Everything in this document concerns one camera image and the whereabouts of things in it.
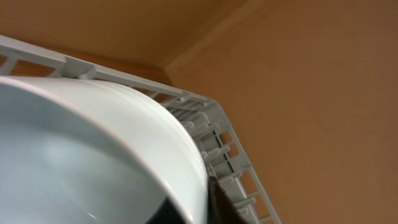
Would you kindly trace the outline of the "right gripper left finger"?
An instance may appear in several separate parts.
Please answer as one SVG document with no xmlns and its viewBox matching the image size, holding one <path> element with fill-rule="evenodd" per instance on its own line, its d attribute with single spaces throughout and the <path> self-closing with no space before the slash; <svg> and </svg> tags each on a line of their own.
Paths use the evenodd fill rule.
<svg viewBox="0 0 398 224">
<path fill-rule="evenodd" d="M 166 198 L 146 224 L 185 224 L 169 198 Z"/>
</svg>

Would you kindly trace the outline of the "light blue bowl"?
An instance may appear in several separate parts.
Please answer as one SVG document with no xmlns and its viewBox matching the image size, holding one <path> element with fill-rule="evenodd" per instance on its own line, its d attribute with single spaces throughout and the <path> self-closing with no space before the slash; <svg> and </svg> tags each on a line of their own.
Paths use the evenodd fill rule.
<svg viewBox="0 0 398 224">
<path fill-rule="evenodd" d="M 99 80 L 1 78 L 2 223 L 206 223 L 196 144 L 158 102 Z"/>
</svg>

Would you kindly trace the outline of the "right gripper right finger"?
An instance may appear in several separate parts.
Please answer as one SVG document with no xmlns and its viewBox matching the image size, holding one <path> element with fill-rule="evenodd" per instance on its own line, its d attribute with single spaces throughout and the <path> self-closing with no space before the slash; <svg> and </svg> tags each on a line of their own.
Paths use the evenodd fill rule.
<svg viewBox="0 0 398 224">
<path fill-rule="evenodd" d="M 216 177 L 208 178 L 207 224 L 246 224 Z"/>
</svg>

